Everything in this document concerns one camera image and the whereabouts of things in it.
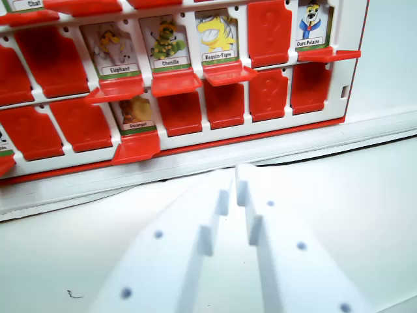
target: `cartoon character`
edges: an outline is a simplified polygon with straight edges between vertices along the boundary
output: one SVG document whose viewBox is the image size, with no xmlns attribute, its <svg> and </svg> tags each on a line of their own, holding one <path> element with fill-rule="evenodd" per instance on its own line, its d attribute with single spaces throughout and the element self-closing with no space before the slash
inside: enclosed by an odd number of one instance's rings
<svg viewBox="0 0 417 313">
<path fill-rule="evenodd" d="M 201 43 L 208 46 L 208 52 L 212 52 L 216 48 L 222 50 L 230 50 L 236 42 L 233 38 L 230 23 L 234 19 L 227 16 L 207 16 L 199 20 L 197 30 L 202 33 Z"/>
<path fill-rule="evenodd" d="M 122 100 L 119 102 L 123 115 L 123 124 L 150 121 L 152 119 L 152 109 L 149 101 L 136 96 L 132 100 Z"/>
<path fill-rule="evenodd" d="M 103 23 L 96 30 L 94 55 L 103 67 L 123 65 L 133 52 L 132 43 L 124 38 L 114 23 Z"/>
<path fill-rule="evenodd" d="M 318 29 L 321 25 L 321 19 L 319 18 L 320 5 L 315 1 L 312 1 L 307 6 L 306 15 L 303 17 L 300 23 L 300 28 L 302 31 L 302 38 L 308 39 L 310 36 L 310 31 Z"/>
<path fill-rule="evenodd" d="M 156 38 L 153 33 L 151 36 L 154 37 L 155 43 L 154 47 L 151 48 L 151 53 L 155 59 L 162 60 L 166 57 L 174 56 L 179 50 L 185 49 L 185 42 L 182 40 L 177 40 L 175 36 L 172 39 L 174 32 L 177 30 L 177 25 L 175 25 L 174 20 L 169 22 L 163 20 L 159 24 L 159 38 Z"/>
</svg>

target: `character card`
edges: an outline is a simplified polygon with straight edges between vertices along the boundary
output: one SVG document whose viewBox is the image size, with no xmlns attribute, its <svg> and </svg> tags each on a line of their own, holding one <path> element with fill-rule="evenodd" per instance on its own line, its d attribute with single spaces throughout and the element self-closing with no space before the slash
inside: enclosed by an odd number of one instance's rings
<svg viewBox="0 0 417 313">
<path fill-rule="evenodd" d="M 108 80 L 140 74 L 130 35 L 115 22 L 80 27 L 98 78 Z"/>
<path fill-rule="evenodd" d="M 296 32 L 296 51 L 321 49 L 329 45 L 333 8 L 326 0 L 300 0 Z"/>
<path fill-rule="evenodd" d="M 195 23 L 203 65 L 239 59 L 237 20 L 226 9 L 196 12 Z"/>
<path fill-rule="evenodd" d="M 152 71 L 166 72 L 191 67 L 185 26 L 172 15 L 139 20 Z"/>
<path fill-rule="evenodd" d="M 125 135 L 156 130 L 149 100 L 136 96 L 131 100 L 111 102 L 120 133 Z"/>
<path fill-rule="evenodd" d="M 6 11 L 35 11 L 44 8 L 42 0 L 3 0 L 3 4 L 6 7 Z"/>
<path fill-rule="evenodd" d="M 12 147 L 10 146 L 6 136 L 0 132 L 0 157 L 5 157 L 12 154 Z"/>
</svg>

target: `yellow shark character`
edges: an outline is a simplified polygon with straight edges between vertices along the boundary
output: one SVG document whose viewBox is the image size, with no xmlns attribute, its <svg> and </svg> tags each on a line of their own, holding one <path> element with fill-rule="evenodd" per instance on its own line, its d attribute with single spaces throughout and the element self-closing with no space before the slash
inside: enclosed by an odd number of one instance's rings
<svg viewBox="0 0 417 313">
<path fill-rule="evenodd" d="M 236 42 L 233 38 L 230 23 L 233 19 L 227 16 L 208 16 L 201 18 L 197 26 L 199 33 L 202 33 L 201 43 L 208 46 L 208 52 L 216 48 L 230 50 Z"/>
</svg>

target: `character name label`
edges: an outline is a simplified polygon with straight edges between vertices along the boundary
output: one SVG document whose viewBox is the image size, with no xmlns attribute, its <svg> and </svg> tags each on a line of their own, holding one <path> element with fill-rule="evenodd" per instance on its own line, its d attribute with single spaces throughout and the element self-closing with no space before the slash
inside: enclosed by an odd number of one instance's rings
<svg viewBox="0 0 417 313">
<path fill-rule="evenodd" d="M 13 1 L 15 11 L 28 10 L 30 8 L 42 8 L 42 0 L 16 0 Z"/>
<path fill-rule="evenodd" d="M 318 44 L 323 44 L 323 42 L 324 42 L 323 37 L 316 37 L 316 38 L 297 40 L 296 45 L 297 45 L 297 48 L 302 48 L 302 47 L 308 47 L 308 46 L 316 46 Z"/>
<path fill-rule="evenodd" d="M 203 62 L 215 61 L 215 60 L 220 60 L 220 59 L 228 59 L 230 57 L 235 57 L 235 56 L 236 56 L 236 52 L 234 50 L 203 53 Z"/>
<path fill-rule="evenodd" d="M 148 126 L 154 126 L 154 125 L 155 123 L 153 121 L 135 122 L 135 123 L 130 123 L 130 124 L 124 124 L 123 130 L 142 128 L 142 127 L 148 127 Z"/>
<path fill-rule="evenodd" d="M 115 65 L 113 67 L 103 67 L 103 75 L 122 74 L 127 72 L 135 72 L 139 70 L 137 64 Z"/>
<path fill-rule="evenodd" d="M 188 64 L 187 57 L 170 57 L 167 59 L 162 60 L 155 60 L 154 61 L 154 68 L 160 67 L 174 67 L 176 65 L 183 65 Z"/>
</svg>

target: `white plastic piece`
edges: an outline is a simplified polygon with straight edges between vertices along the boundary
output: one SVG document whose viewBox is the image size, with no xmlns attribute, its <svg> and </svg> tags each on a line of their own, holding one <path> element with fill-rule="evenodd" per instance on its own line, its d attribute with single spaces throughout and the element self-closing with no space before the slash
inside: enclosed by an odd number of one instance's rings
<svg viewBox="0 0 417 313">
<path fill-rule="evenodd" d="M 232 181 L 233 172 L 214 171 L 167 207 L 133 242 L 89 312 L 192 312 Z"/>
<path fill-rule="evenodd" d="M 237 167 L 238 204 L 256 246 L 265 313 L 370 313 L 372 309 L 291 208 L 280 186 L 263 183 L 256 167 Z"/>
</svg>

